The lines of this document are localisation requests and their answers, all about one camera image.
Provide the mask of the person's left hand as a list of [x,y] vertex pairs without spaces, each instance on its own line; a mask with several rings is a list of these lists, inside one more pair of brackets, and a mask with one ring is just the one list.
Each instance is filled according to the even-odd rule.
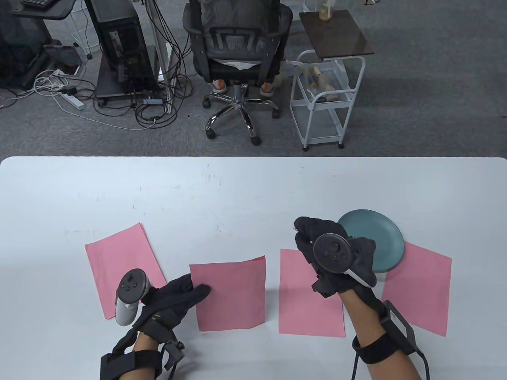
[[158,350],[160,345],[172,339],[173,330],[188,311],[210,295],[212,288],[201,284],[194,286],[190,274],[178,277],[161,288],[153,287],[141,299],[141,315],[132,324],[128,333],[116,344],[112,353],[119,355],[136,343],[138,338],[147,338],[146,349]]

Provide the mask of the person's right hand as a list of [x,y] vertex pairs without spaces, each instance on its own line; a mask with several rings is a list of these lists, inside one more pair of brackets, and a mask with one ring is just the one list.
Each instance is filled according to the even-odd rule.
[[316,273],[312,290],[328,298],[360,285],[373,288],[376,243],[365,237],[350,237],[344,227],[331,220],[299,217],[294,221],[295,242]]

